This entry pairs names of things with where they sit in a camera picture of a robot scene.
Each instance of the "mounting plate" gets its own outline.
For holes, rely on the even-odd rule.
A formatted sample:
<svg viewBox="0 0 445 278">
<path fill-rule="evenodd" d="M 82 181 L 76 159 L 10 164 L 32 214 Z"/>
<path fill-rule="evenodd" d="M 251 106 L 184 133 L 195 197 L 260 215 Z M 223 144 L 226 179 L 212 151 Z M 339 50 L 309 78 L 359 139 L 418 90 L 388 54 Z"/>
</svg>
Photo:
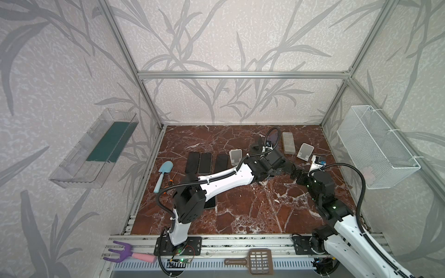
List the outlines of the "mounting plate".
<svg viewBox="0 0 445 278">
<path fill-rule="evenodd" d="M 310 239 L 311 236 L 292 236 L 296 255 L 316 255 L 316 253 L 312 251 L 311 245 L 309 243 Z"/>
<path fill-rule="evenodd" d="M 185 241 L 185 244 L 193 247 L 195 251 L 195 256 L 201 254 L 202 237 L 188 237 L 187 240 Z M 175 250 L 173 250 L 173 246 L 170 242 L 170 237 L 162 237 L 156 240 L 156 245 L 154 247 L 155 256 L 158 255 L 159 250 L 161 250 L 161 256 L 173 256 L 174 253 L 176 252 Z M 191 248 L 187 248 L 180 255 L 193 256 L 193 250 Z"/>
</svg>

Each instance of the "brown plastic scoop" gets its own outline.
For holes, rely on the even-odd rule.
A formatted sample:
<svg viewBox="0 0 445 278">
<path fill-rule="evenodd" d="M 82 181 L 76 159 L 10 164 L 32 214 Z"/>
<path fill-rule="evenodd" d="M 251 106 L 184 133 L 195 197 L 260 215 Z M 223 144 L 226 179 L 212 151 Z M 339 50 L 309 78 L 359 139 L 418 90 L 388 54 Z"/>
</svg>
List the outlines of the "brown plastic scoop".
<svg viewBox="0 0 445 278">
<path fill-rule="evenodd" d="M 250 274 L 273 274 L 272 252 L 270 249 L 250 249 L 247 258 L 225 259 L 224 265 L 242 265 Z"/>
</svg>

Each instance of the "black smartphone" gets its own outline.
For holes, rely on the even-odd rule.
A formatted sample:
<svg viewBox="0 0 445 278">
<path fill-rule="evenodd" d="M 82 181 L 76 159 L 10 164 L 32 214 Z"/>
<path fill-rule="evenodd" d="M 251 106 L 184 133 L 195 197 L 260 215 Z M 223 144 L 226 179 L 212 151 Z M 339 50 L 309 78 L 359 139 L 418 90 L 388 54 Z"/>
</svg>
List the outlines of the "black smartphone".
<svg viewBox="0 0 445 278">
<path fill-rule="evenodd" d="M 212 168 L 212 153 L 202 153 L 199 159 L 198 174 L 209 175 Z"/>
<path fill-rule="evenodd" d="M 196 172 L 198 171 L 200 155 L 201 155 L 200 153 L 195 153 L 195 152 L 189 153 L 189 157 L 187 158 L 187 163 L 186 163 L 186 170 L 184 171 L 184 173 L 196 174 Z"/>
<path fill-rule="evenodd" d="M 213 173 L 219 173 L 224 170 L 227 170 L 227 164 L 229 162 L 229 155 L 220 153 L 216 156 L 215 168 L 213 169 Z"/>
</svg>

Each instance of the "toy shovel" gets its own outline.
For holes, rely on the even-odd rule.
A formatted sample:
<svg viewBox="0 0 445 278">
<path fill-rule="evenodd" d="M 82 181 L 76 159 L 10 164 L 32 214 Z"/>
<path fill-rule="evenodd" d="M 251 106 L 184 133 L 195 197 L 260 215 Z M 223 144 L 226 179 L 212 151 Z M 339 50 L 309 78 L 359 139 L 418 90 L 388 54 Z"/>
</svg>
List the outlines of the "toy shovel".
<svg viewBox="0 0 445 278">
<path fill-rule="evenodd" d="M 159 168 L 159 172 L 161 173 L 161 175 L 159 176 L 158 182 L 156 183 L 156 186 L 154 187 L 154 190 L 153 190 L 154 193 L 159 192 L 164 174 L 170 173 L 172 168 L 173 168 L 173 162 L 171 162 L 171 161 L 164 162 L 164 164 L 162 164 L 161 168 Z"/>
</svg>

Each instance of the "leaf patterned wallpaper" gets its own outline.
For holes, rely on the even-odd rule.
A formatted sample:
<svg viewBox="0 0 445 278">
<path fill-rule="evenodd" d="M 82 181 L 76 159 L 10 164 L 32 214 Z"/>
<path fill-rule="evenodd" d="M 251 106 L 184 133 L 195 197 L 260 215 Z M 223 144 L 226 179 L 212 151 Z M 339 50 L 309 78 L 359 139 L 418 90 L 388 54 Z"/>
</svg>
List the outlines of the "leaf patterned wallpaper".
<svg viewBox="0 0 445 278">
<path fill-rule="evenodd" d="M 400 1 L 355 78 L 387 115 L 445 177 L 445 1 Z M 336 131 L 351 105 L 361 105 L 348 89 L 324 127 L 340 162 L 351 162 Z M 343 169 L 357 199 L 359 180 Z M 418 277 L 445 273 L 445 205 L 419 173 L 390 189 L 368 190 L 364 213 L 383 232 L 400 263 Z"/>
<path fill-rule="evenodd" d="M 383 0 L 109 2 L 140 71 L 345 71 L 384 3 Z M 158 114 L 173 125 L 318 124 L 339 83 L 335 80 L 145 80 Z"/>
<path fill-rule="evenodd" d="M 91 277 L 159 134 L 94 1 L 0 1 L 0 277 Z M 104 108 L 140 123 L 101 189 L 48 177 Z"/>
</svg>

